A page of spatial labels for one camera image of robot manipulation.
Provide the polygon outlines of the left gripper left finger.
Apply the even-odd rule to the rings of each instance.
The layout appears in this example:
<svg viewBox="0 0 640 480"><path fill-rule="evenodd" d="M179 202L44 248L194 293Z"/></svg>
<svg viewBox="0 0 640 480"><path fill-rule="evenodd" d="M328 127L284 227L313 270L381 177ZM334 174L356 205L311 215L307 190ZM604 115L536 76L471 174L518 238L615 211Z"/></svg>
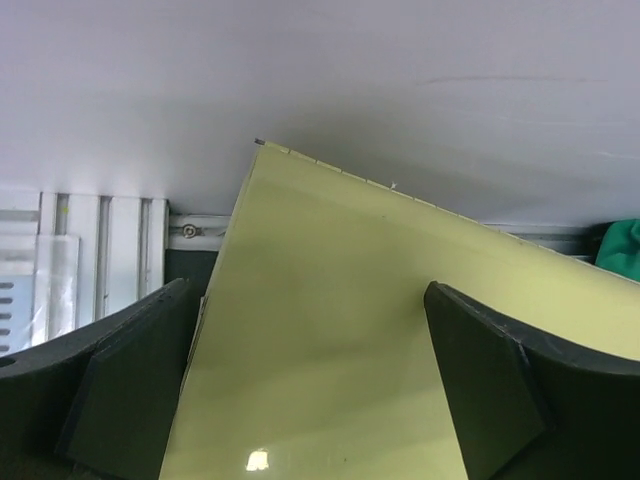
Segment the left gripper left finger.
<svg viewBox="0 0 640 480"><path fill-rule="evenodd" d="M158 478L192 339L193 290L176 279L2 357L2 478Z"/></svg>

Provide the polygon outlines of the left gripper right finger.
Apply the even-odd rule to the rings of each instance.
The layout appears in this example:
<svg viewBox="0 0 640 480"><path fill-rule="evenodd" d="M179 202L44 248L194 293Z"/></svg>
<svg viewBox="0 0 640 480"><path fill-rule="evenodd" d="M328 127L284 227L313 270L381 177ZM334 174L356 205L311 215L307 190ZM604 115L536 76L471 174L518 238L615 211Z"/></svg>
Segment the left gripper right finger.
<svg viewBox="0 0 640 480"><path fill-rule="evenodd" d="M469 478L638 478L638 362L439 282L424 309Z"/></svg>

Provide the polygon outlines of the yellow-green drawer box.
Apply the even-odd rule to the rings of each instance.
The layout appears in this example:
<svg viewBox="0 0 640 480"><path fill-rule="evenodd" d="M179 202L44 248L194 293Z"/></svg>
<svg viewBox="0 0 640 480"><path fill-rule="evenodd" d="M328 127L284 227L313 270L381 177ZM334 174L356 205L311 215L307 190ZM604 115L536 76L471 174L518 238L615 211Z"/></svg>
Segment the yellow-green drawer box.
<svg viewBox="0 0 640 480"><path fill-rule="evenodd" d="M639 286L285 147L258 150L206 292L164 479L462 479L432 281L639 356Z"/></svg>

